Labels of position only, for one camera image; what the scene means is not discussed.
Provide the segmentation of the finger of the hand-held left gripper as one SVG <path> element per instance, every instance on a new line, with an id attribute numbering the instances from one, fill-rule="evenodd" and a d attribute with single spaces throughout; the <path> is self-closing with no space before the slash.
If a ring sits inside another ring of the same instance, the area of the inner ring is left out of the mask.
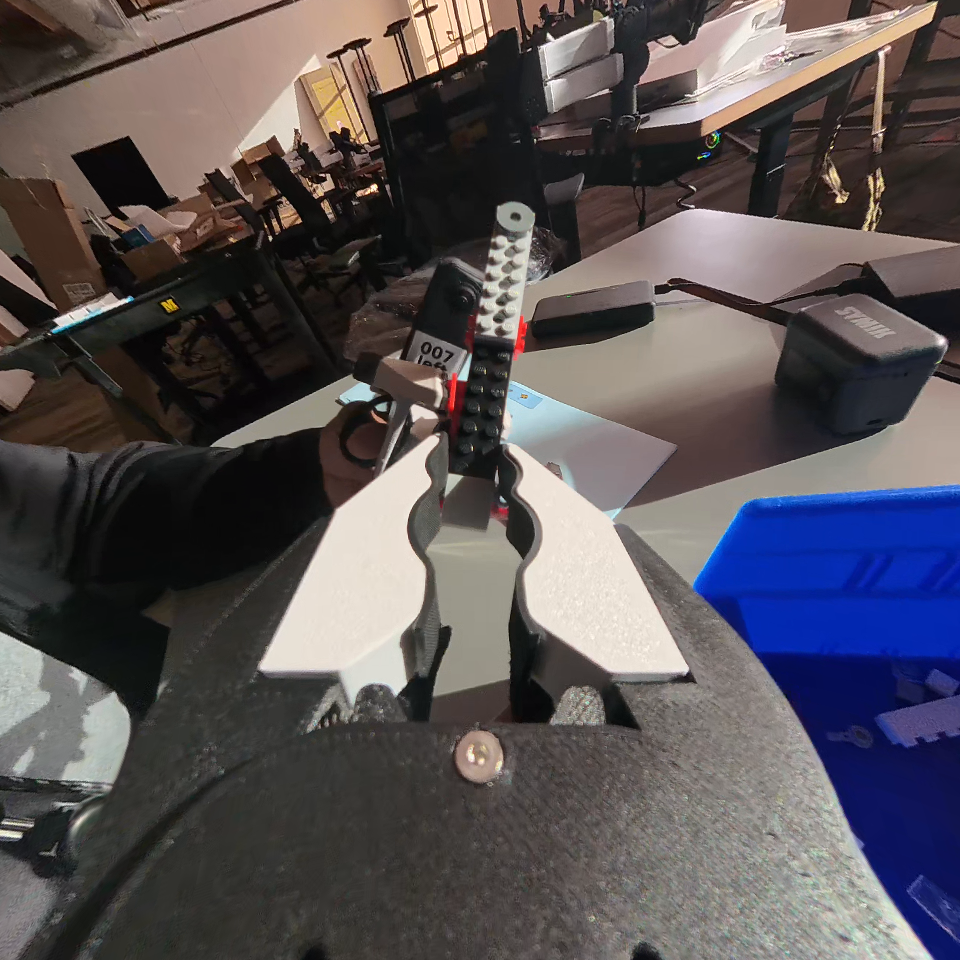
<path id="1" fill-rule="evenodd" d="M 399 358 L 382 358 L 378 363 L 378 391 L 395 402 L 420 405 L 440 411 L 448 403 L 448 381 L 437 367 Z"/>

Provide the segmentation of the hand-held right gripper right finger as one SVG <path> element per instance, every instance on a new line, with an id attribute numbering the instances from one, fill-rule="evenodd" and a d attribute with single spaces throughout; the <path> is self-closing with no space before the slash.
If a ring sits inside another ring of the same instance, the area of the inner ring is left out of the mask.
<path id="1" fill-rule="evenodd" d="M 510 711 L 548 716 L 572 688 L 690 680 L 690 666 L 604 511 L 516 444 L 499 493 L 519 558 L 510 606 Z"/>

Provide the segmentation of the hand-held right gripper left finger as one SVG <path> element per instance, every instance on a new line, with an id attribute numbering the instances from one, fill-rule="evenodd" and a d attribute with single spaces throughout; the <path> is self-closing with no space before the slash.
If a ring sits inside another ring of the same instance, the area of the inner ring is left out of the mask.
<path id="1" fill-rule="evenodd" d="M 422 439 L 332 514 L 258 664 L 271 680 L 331 681 L 349 707 L 386 688 L 431 714 L 450 642 L 428 548 L 449 478 L 444 433 Z"/>

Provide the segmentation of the long grey black brick assembly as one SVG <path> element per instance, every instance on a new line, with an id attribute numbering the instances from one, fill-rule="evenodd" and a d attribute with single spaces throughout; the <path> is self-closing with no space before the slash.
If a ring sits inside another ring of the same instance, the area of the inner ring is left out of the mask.
<path id="1" fill-rule="evenodd" d="M 520 201 L 495 211 L 478 304 L 466 328 L 466 379 L 457 383 L 451 412 L 449 472 L 456 476 L 497 477 L 512 366 L 523 350 L 534 226 L 534 211 Z"/>

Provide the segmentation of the small red brick assembly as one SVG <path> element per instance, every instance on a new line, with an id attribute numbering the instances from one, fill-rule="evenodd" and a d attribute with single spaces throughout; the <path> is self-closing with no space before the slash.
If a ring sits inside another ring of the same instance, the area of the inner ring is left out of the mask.
<path id="1" fill-rule="evenodd" d="M 498 473 L 509 432 L 508 378 L 465 369 L 451 382 L 448 416 L 448 479 L 443 500 L 445 524 L 484 531 L 499 511 Z"/>

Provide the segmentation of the person's left forearm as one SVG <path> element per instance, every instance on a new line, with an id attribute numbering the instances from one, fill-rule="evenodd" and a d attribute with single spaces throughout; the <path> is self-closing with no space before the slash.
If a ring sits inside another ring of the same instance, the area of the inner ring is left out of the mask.
<path id="1" fill-rule="evenodd" d="M 100 453 L 2 441 L 2 631 L 35 642 L 71 601 L 140 609 L 270 563 L 331 513 L 321 437 Z"/>

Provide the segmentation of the person's left hand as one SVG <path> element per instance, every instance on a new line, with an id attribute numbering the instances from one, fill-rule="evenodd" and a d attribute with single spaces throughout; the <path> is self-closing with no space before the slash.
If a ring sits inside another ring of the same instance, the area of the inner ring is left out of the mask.
<path id="1" fill-rule="evenodd" d="M 318 457 L 322 486 L 333 510 L 375 478 L 378 454 L 387 433 L 386 421 L 365 403 L 343 406 L 319 431 Z"/>

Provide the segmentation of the light blue instruction booklet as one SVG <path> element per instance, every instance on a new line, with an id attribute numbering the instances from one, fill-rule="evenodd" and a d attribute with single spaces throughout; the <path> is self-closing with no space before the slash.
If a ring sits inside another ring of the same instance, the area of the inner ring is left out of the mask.
<path id="1" fill-rule="evenodd" d="M 677 450 L 675 443 L 510 383 L 508 441 L 614 519 Z"/>

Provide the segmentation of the blue plastic bin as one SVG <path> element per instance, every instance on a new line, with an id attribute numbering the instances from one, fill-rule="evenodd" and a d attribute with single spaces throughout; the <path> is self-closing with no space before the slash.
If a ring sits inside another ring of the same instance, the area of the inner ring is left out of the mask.
<path id="1" fill-rule="evenodd" d="M 750 501 L 693 586 L 810 739 L 826 702 L 873 671 L 898 703 L 958 693 L 958 486 Z"/>

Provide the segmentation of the long white box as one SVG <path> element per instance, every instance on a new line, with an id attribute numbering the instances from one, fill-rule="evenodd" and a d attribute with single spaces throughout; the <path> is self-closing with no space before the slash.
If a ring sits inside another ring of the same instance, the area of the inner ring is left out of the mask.
<path id="1" fill-rule="evenodd" d="M 607 16 L 557 36 L 548 32 L 536 48 L 540 76 L 545 82 L 557 79 L 614 51 L 615 22 Z"/>
<path id="2" fill-rule="evenodd" d="M 622 82 L 623 57 L 618 52 L 595 59 L 543 84 L 547 115 L 571 107 Z"/>

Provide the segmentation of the person's grey trousers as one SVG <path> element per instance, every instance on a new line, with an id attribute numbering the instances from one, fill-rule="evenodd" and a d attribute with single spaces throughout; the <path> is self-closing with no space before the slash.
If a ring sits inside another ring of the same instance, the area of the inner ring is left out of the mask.
<path id="1" fill-rule="evenodd" d="M 108 684 L 1 634 L 1 773 L 14 778 L 111 786 L 136 731 L 163 689 L 170 635 L 148 619 L 158 666 L 125 678 L 133 709 Z"/>

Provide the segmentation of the wooden-top background table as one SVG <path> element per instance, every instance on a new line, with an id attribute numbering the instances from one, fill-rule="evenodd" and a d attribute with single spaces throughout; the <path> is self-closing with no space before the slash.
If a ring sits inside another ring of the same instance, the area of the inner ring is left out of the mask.
<path id="1" fill-rule="evenodd" d="M 861 72 L 882 65 L 893 43 L 932 24 L 936 2 L 924 2 L 788 34 L 781 49 L 721 78 L 692 99 L 649 106 L 619 132 L 606 128 L 608 93 L 558 113 L 534 129 L 549 165 L 576 170 L 587 186 L 666 185 L 717 159 L 735 133 L 759 135 L 747 212 L 778 214 L 795 114 L 822 100 L 842 104 Z"/>

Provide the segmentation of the stack of flat white boxes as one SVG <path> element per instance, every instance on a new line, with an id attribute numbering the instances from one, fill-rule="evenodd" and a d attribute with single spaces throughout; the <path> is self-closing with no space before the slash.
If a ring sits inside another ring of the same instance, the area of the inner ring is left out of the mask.
<path id="1" fill-rule="evenodd" d="M 784 1 L 743 2 L 703 24 L 685 45 L 651 44 L 650 62 L 635 89 L 638 101 L 682 100 L 782 49 L 785 10 Z"/>

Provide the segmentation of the large cardboard box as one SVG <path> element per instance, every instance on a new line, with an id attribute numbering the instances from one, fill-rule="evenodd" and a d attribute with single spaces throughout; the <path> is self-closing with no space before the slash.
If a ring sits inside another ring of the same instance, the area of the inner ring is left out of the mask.
<path id="1" fill-rule="evenodd" d="M 109 292 L 88 234 L 63 182 L 3 177 L 1 206 L 49 299 L 62 312 Z"/>

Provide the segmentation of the black power adapter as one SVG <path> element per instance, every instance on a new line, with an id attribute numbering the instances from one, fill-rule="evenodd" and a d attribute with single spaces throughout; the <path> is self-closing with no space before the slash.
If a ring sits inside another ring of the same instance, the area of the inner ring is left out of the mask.
<path id="1" fill-rule="evenodd" d="M 959 246 L 941 246 L 866 261 L 870 296 L 904 314 L 958 310 Z"/>

